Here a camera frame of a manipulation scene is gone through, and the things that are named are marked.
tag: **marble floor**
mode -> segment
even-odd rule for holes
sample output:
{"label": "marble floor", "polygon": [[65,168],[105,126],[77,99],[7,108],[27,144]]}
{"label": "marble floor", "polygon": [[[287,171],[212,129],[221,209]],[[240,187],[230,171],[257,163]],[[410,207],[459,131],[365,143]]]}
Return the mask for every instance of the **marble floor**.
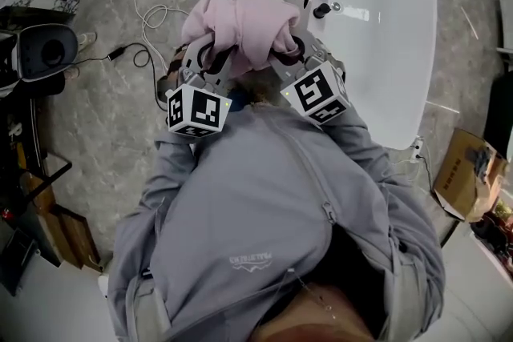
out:
{"label": "marble floor", "polygon": [[[197,1],[138,3],[145,12],[160,3],[190,10]],[[170,14],[158,30],[149,33],[166,59],[179,45],[183,21],[182,14]],[[118,45],[140,41],[141,25],[132,0],[83,0],[74,24],[78,32],[95,30],[99,35],[84,58],[105,56]],[[419,130],[429,147],[433,177],[454,127],[483,132],[491,81],[502,70],[494,52],[497,31],[492,0],[438,0],[437,50]],[[58,202],[87,217],[100,252],[106,253],[112,249],[116,222],[139,200],[151,170],[152,140],[164,126],[164,113],[153,100],[150,68],[135,68],[129,52],[115,63],[90,62],[46,107],[50,149],[74,164],[55,184]],[[394,161],[409,156],[408,151],[392,153]],[[411,176],[443,237],[451,220],[428,195],[426,170],[409,163],[397,167]]]}

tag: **person's arm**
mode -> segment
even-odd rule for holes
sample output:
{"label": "person's arm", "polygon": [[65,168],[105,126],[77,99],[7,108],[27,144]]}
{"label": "person's arm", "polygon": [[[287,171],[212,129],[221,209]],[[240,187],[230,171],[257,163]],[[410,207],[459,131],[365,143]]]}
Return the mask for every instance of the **person's arm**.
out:
{"label": "person's arm", "polygon": [[127,338],[125,295],[128,284],[148,268],[161,224],[173,199],[196,166],[194,139],[162,131],[156,139],[154,171],[139,206],[116,229],[108,300],[115,333]]}
{"label": "person's arm", "polygon": [[[388,205],[391,243],[402,266],[401,293],[408,298],[416,288],[425,306],[418,318],[418,332],[424,332],[442,313],[445,269],[438,237],[413,188],[394,172],[387,151],[372,141],[367,126],[354,108],[327,122],[323,131],[378,185]],[[414,294],[410,302],[415,303]],[[414,321],[408,312],[403,320]]]}

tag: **white bathtub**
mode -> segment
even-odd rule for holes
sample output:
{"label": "white bathtub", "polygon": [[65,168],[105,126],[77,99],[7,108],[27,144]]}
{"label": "white bathtub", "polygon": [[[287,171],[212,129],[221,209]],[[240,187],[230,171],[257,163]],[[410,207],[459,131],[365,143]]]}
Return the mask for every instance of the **white bathtub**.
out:
{"label": "white bathtub", "polygon": [[[341,5],[325,18],[321,3]],[[350,101],[377,143],[404,149],[418,131],[430,84],[436,0],[295,1],[307,26],[346,68]]]}

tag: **jacket logo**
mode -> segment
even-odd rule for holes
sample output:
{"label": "jacket logo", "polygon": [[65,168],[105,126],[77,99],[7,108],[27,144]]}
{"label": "jacket logo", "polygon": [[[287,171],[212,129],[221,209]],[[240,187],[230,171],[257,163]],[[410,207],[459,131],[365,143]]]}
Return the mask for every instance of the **jacket logo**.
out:
{"label": "jacket logo", "polygon": [[268,268],[273,261],[273,255],[270,252],[261,254],[230,256],[230,264],[233,269],[245,269],[247,272],[253,273],[257,269],[263,270]]}

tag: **pink towel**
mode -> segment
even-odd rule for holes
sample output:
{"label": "pink towel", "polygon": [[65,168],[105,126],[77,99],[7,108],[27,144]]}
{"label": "pink towel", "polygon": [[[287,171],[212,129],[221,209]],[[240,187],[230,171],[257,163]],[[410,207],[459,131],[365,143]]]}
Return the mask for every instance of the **pink towel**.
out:
{"label": "pink towel", "polygon": [[299,20],[299,10],[283,0],[200,0],[185,20],[182,41],[189,44],[214,31],[213,54],[237,44],[231,78],[260,70],[269,51],[295,55],[297,44],[290,27]]}

